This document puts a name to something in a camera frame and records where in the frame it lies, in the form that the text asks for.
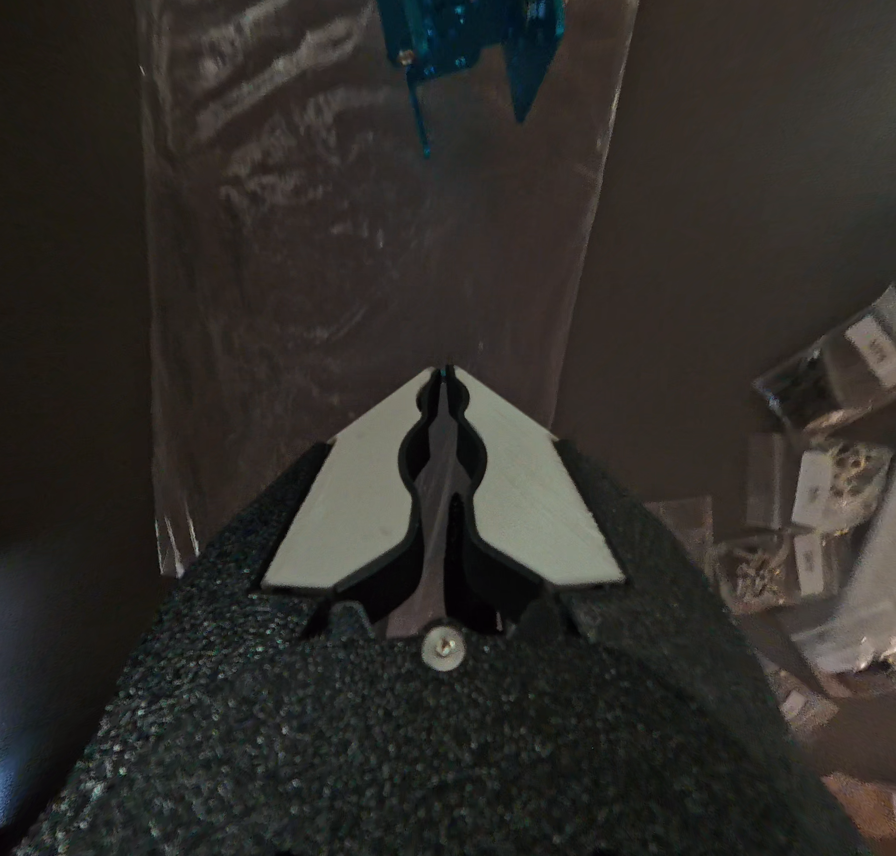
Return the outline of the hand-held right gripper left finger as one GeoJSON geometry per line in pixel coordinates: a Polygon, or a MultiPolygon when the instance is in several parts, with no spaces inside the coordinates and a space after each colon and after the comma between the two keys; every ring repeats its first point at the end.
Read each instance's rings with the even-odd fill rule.
{"type": "Polygon", "coordinates": [[[416,481],[430,459],[442,371],[426,368],[326,445],[261,576],[313,611],[354,602],[385,619],[418,588],[425,543],[416,481]]]}

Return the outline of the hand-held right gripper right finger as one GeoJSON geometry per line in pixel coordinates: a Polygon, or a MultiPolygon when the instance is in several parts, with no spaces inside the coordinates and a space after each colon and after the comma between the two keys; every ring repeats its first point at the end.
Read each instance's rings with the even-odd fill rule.
{"type": "Polygon", "coordinates": [[[462,580],[518,623],[544,597],[618,586],[626,575],[558,449],[558,439],[468,371],[448,367],[462,496],[462,580]]]}

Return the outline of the clear plastic bag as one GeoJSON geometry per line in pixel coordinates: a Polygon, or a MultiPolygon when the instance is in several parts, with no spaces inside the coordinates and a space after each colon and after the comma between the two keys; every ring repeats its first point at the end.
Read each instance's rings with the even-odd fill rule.
{"type": "Polygon", "coordinates": [[[138,0],[160,570],[311,444],[456,363],[551,426],[640,0],[566,0],[525,123],[501,50],[408,90],[375,0],[138,0]]]}

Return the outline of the blue metal bracket assembly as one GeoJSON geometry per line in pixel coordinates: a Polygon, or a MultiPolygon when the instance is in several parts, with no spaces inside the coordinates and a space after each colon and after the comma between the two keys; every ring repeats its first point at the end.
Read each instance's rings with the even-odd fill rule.
{"type": "Polygon", "coordinates": [[[532,109],[566,32],[565,0],[376,0],[389,62],[409,90],[420,145],[431,147],[422,85],[472,69],[499,46],[517,123],[532,109]]]}

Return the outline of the clear empty zip bag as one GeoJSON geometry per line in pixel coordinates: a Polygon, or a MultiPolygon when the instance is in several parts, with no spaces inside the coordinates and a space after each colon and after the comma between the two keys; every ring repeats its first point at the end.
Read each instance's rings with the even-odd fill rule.
{"type": "Polygon", "coordinates": [[[715,536],[712,499],[709,495],[649,501],[645,509],[653,514],[666,532],[659,537],[658,572],[680,581],[685,575],[685,559],[700,571],[711,591],[719,584],[715,570],[715,536]]]}

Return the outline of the clear bag of silver screws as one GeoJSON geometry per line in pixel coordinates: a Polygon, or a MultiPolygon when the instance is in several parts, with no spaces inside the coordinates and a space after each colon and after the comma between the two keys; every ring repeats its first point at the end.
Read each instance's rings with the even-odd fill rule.
{"type": "Polygon", "coordinates": [[[835,595],[847,553],[846,536],[778,530],[718,544],[712,568],[731,612],[745,616],[835,595]]]}

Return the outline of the clear bag of black parts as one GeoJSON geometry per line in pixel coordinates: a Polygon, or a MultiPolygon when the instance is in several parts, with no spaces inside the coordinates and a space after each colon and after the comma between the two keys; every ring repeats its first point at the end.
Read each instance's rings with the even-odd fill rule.
{"type": "Polygon", "coordinates": [[[795,437],[831,433],[895,398],[895,291],[761,374],[753,389],[795,437]]]}

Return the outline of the clear bag of silver nuts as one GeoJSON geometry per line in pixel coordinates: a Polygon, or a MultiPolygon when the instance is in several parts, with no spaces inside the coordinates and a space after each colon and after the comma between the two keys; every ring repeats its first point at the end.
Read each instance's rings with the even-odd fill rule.
{"type": "Polygon", "coordinates": [[[795,444],[784,434],[757,434],[747,449],[745,525],[823,534],[862,526],[881,502],[893,456],[863,441],[795,444]]]}

